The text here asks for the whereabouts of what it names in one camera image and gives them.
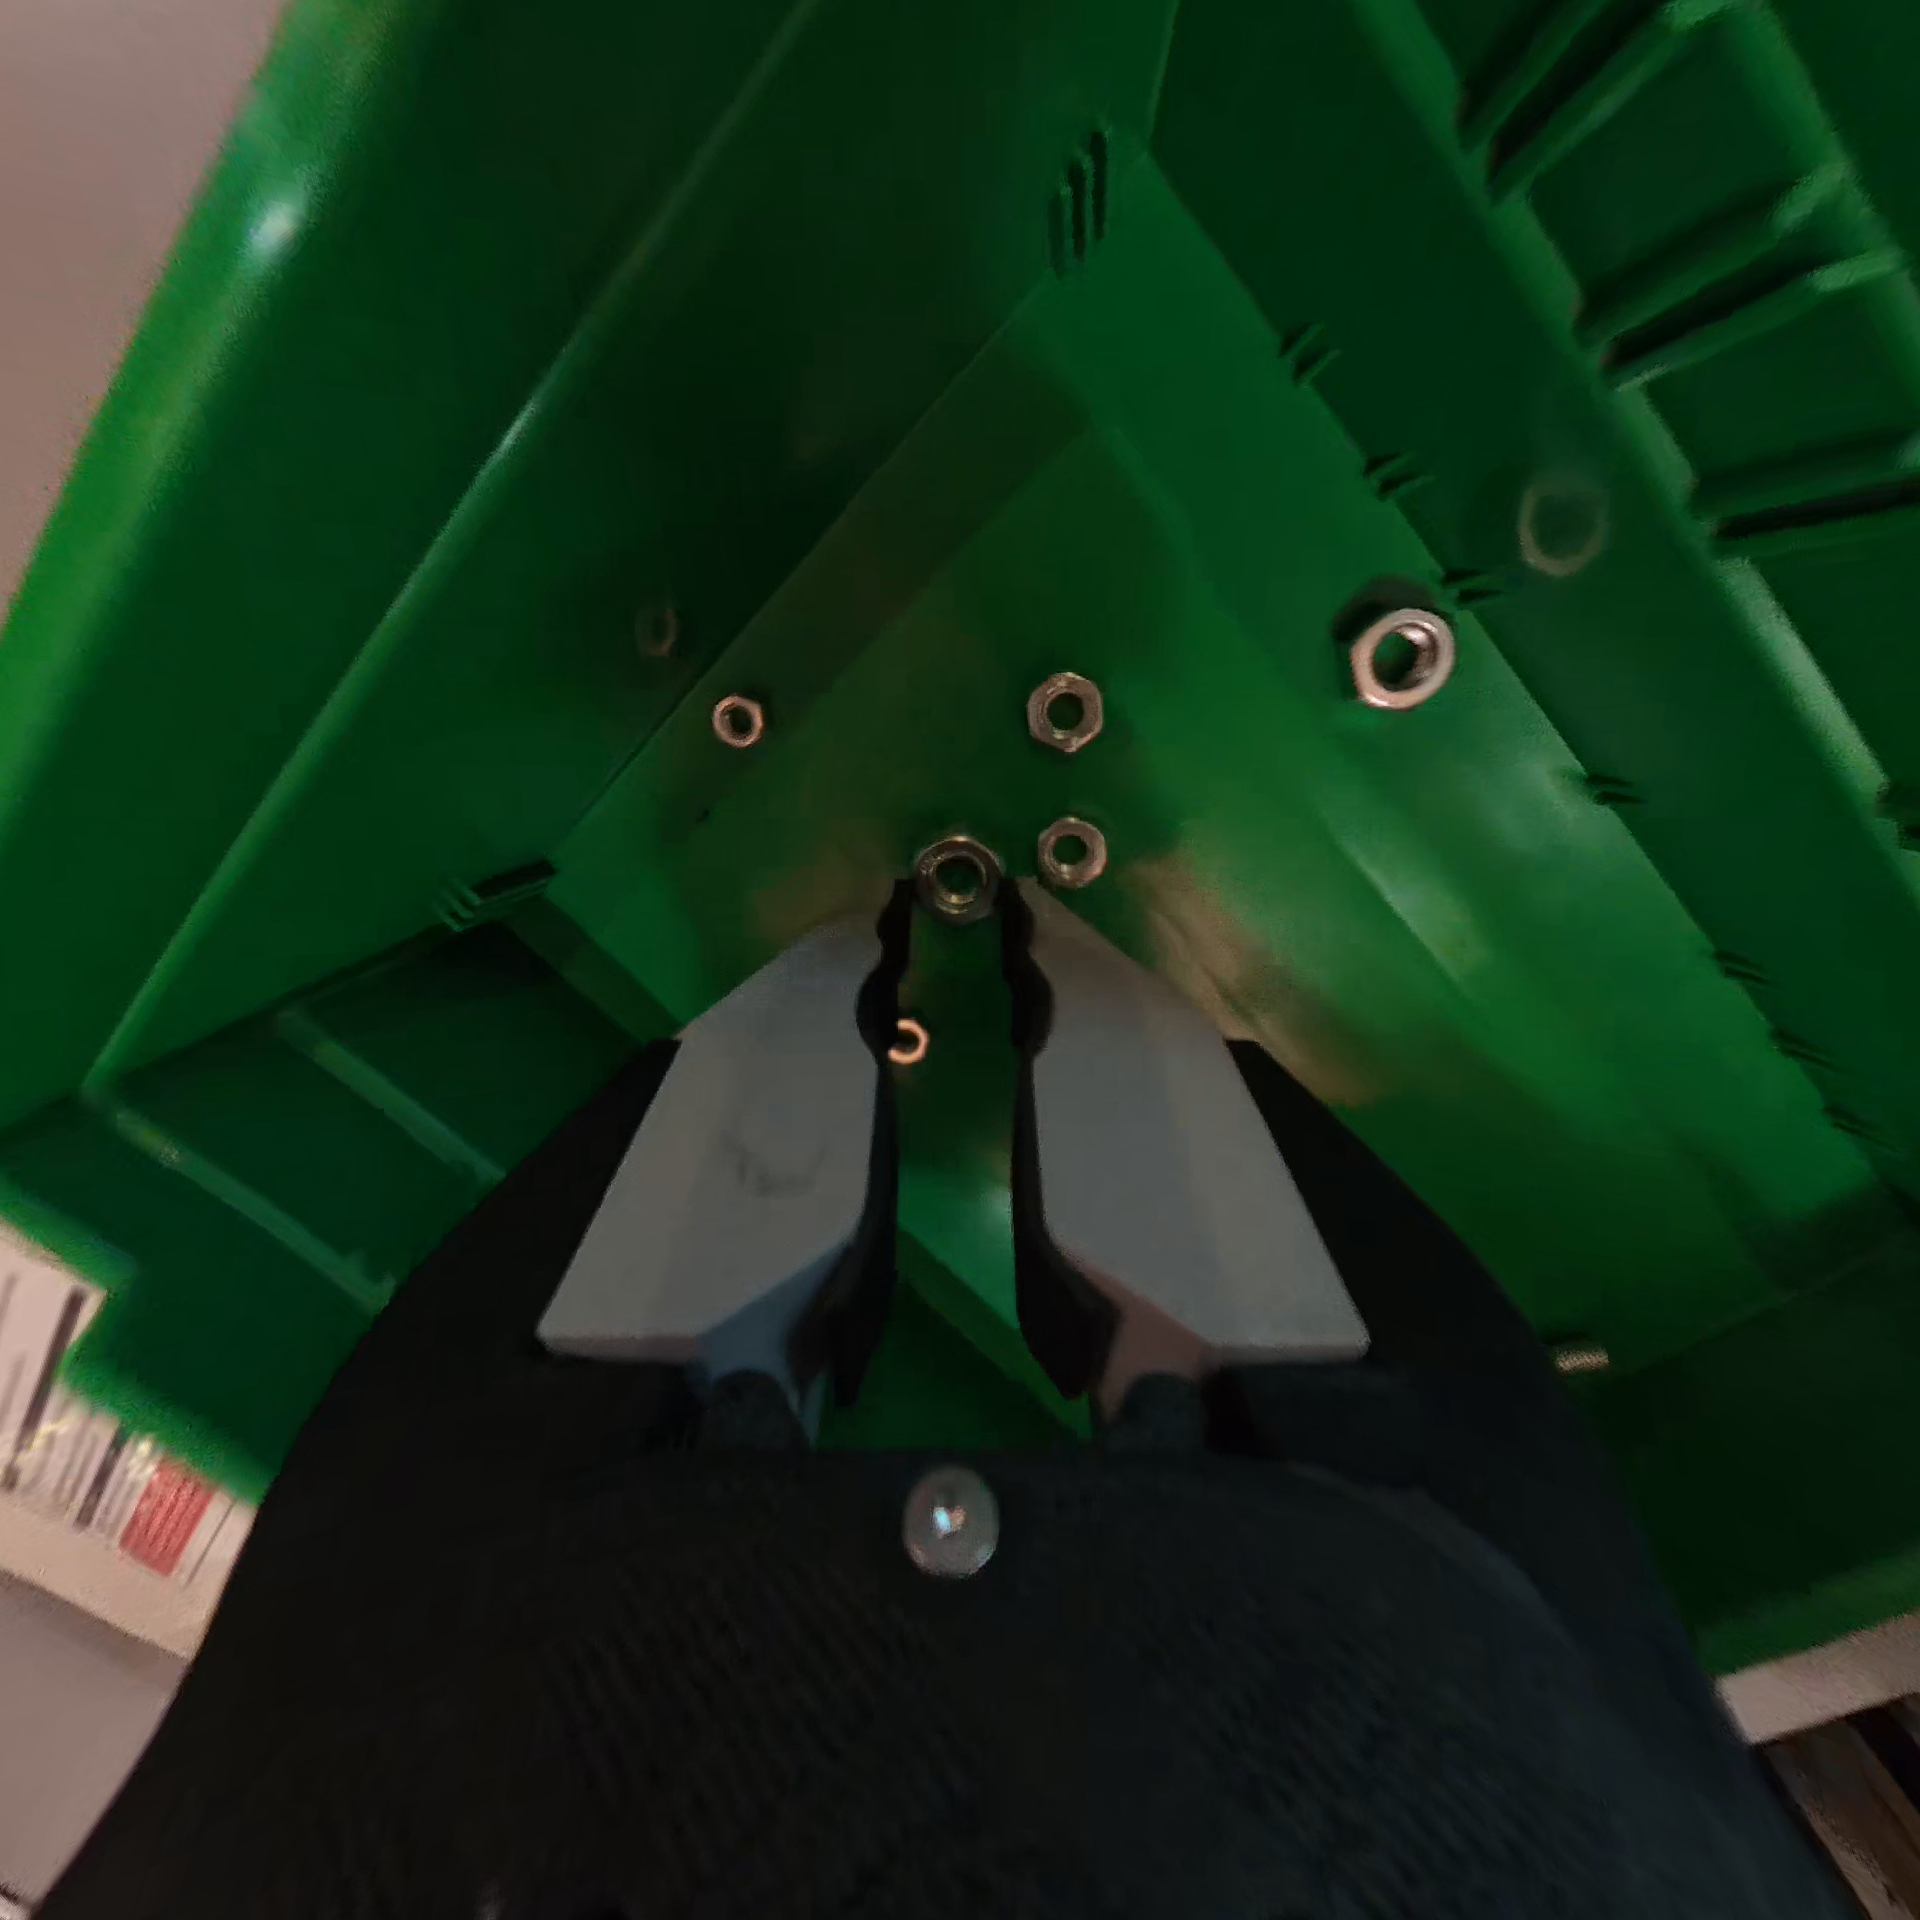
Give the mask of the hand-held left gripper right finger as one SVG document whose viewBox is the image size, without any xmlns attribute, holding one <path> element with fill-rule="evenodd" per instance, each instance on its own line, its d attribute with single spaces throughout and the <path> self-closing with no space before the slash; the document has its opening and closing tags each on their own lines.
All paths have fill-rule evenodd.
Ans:
<svg viewBox="0 0 1920 1920">
<path fill-rule="evenodd" d="M 1372 1336 L 1229 1044 L 1031 880 L 999 892 L 1014 1302 L 1070 1400 L 1350 1361 Z"/>
</svg>

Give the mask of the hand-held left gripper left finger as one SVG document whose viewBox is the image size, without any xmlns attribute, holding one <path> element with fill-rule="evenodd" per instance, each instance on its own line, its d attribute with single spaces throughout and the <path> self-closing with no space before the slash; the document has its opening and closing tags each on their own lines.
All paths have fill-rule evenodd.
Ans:
<svg viewBox="0 0 1920 1920">
<path fill-rule="evenodd" d="M 698 1390 L 767 1376 L 850 1406 L 897 1294 L 891 1049 L 917 896 L 781 948 L 675 1039 L 537 1335 L 663 1361 Z"/>
</svg>

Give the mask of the large silver hex nut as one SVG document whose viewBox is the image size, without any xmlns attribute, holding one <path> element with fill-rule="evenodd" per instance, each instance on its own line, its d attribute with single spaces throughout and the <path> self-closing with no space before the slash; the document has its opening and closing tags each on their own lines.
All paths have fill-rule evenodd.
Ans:
<svg viewBox="0 0 1920 1920">
<path fill-rule="evenodd" d="M 1003 883 L 999 855 L 970 831 L 932 838 L 915 860 L 918 902 L 931 916 L 967 925 L 989 919 Z"/>
</svg>

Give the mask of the green plastic bin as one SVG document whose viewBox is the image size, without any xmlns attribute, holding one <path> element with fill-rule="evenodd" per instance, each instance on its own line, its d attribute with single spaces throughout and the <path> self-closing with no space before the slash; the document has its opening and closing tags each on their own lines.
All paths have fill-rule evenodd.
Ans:
<svg viewBox="0 0 1920 1920">
<path fill-rule="evenodd" d="M 1703 1661 L 1908 1614 L 1915 235 L 1915 5 L 287 5 L 6 607 L 73 1391 L 261 1494 L 689 1022 L 686 828 L 1076 670 L 1063 902 L 1331 1001 Z"/>
</svg>

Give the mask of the scattered silver nuts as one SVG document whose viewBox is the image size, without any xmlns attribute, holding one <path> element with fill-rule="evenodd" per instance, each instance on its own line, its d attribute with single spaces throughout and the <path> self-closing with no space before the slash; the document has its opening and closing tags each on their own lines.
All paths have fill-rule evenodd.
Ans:
<svg viewBox="0 0 1920 1920">
<path fill-rule="evenodd" d="M 1423 703 L 1447 684 L 1457 663 L 1457 630 L 1451 619 L 1420 603 L 1394 605 L 1401 593 L 1386 596 L 1386 613 L 1361 607 L 1357 636 L 1337 640 L 1335 646 L 1350 663 L 1337 670 L 1361 707 L 1367 710 L 1403 710 Z M 708 727 L 732 751 L 755 751 L 767 728 L 767 710 L 781 727 L 797 725 L 804 707 L 839 672 L 827 664 L 804 668 L 793 686 L 781 691 L 772 668 L 734 663 L 734 645 L 723 646 L 717 663 L 703 668 L 698 680 L 699 692 L 689 692 L 689 709 L 710 709 Z M 772 852 L 717 855 L 708 848 L 714 835 L 691 823 L 689 838 L 698 841 L 698 880 L 703 894 L 689 883 L 689 897 L 702 907 L 702 933 L 707 948 L 699 967 L 699 985 L 686 985 L 684 1017 L 703 1013 L 723 996 L 723 990 L 738 985 L 750 972 L 747 963 L 761 963 L 777 947 L 815 931 L 860 907 L 879 904 L 879 885 L 897 877 L 915 885 L 915 860 L 937 836 L 970 831 L 988 843 L 1003 865 L 1003 883 L 997 904 L 1014 894 L 1014 877 L 1038 876 L 1038 885 L 1052 894 L 1074 894 L 1094 885 L 1111 863 L 1105 835 L 1119 819 L 1119 767 L 1108 766 L 1108 784 L 1097 792 L 1085 780 L 1073 789 L 1079 800 L 1021 800 L 1027 784 L 1034 784 L 1039 761 L 1035 753 L 1073 756 L 1090 747 L 1108 725 L 1105 694 L 1090 675 L 1053 670 L 1039 677 L 1038 668 L 1012 668 L 1014 680 L 1039 679 L 1025 694 L 1025 733 L 1035 742 L 1018 764 L 1003 749 L 1012 749 L 1012 694 L 997 691 L 965 692 L 963 664 L 935 664 L 911 688 L 899 692 L 893 718 L 867 723 L 855 744 L 841 749 L 846 766 L 831 775 L 841 784 L 862 784 L 869 792 L 860 805 L 839 800 L 823 814 L 826 825 L 811 821 L 809 809 L 826 803 L 807 800 L 797 789 L 775 811 L 796 815 L 801 849 L 790 860 Z M 948 775 L 957 767 L 957 798 L 965 806 L 932 806 L 915 800 L 908 806 L 897 789 L 921 790 L 925 780 L 946 796 L 954 784 Z M 1171 983 L 1190 993 L 1229 1039 L 1258 1039 L 1285 1068 L 1295 1071 L 1309 1091 L 1331 1096 L 1335 1104 L 1363 1104 L 1377 1093 L 1370 1069 L 1363 1064 L 1363 1047 L 1337 1033 L 1331 1001 L 1323 1003 L 1307 990 L 1279 981 L 1278 965 L 1254 957 L 1235 957 L 1242 948 L 1239 934 L 1205 928 L 1194 933 L 1159 931 L 1147 934 L 1114 934 L 1127 947 L 1132 939 L 1147 939 L 1145 963 L 1149 972 L 1167 972 Z"/>
</svg>

